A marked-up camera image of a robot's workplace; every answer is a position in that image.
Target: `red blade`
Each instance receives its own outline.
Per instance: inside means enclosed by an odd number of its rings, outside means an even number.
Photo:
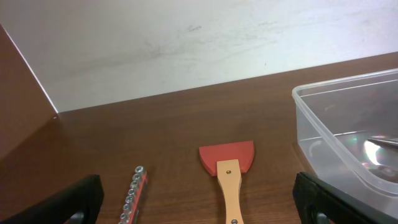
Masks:
[[[249,170],[254,158],[253,141],[220,144],[216,146],[199,147],[200,159],[205,169],[212,175],[217,175],[217,162],[231,159],[239,160],[241,173]]]

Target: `clear plastic bin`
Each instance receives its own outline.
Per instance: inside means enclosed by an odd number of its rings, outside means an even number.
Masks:
[[[298,86],[297,140],[317,176],[398,218],[398,69]]]

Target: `container rim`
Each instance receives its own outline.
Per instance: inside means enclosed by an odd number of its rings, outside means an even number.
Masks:
[[[398,68],[385,70],[381,72],[372,72],[364,75],[356,75],[346,78],[337,78],[334,80],[328,80],[324,82],[311,83],[306,85],[300,85],[292,90],[292,96],[296,105],[300,108],[304,116],[310,121],[312,126],[319,132],[320,136],[331,146],[338,157],[355,173],[357,173],[363,180],[368,184],[374,186],[377,189],[389,192],[392,194],[398,194],[398,183],[392,183],[384,180],[380,177],[375,176],[370,171],[365,169],[357,158],[349,152],[349,150],[329,131],[329,129],[317,118],[312,110],[304,103],[303,99],[297,93],[300,90],[315,88],[318,86],[334,85],[337,83],[351,82],[356,80],[362,80],[366,78],[374,78],[384,75],[392,75],[398,73]]]

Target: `spatula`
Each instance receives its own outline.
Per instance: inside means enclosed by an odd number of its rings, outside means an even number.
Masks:
[[[254,158],[253,141],[203,146],[199,154],[205,169],[217,176],[224,194],[226,224],[243,224],[239,206],[241,172],[246,173]]]

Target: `tabletop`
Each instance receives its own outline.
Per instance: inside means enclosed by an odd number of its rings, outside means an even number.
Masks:
[[[225,223],[223,194],[198,148],[253,140],[243,219],[300,223],[292,188],[306,165],[293,147],[292,89],[397,67],[392,53],[60,113],[1,161],[0,220],[99,174],[105,196],[97,223],[117,223],[142,165],[150,177],[142,224]]]

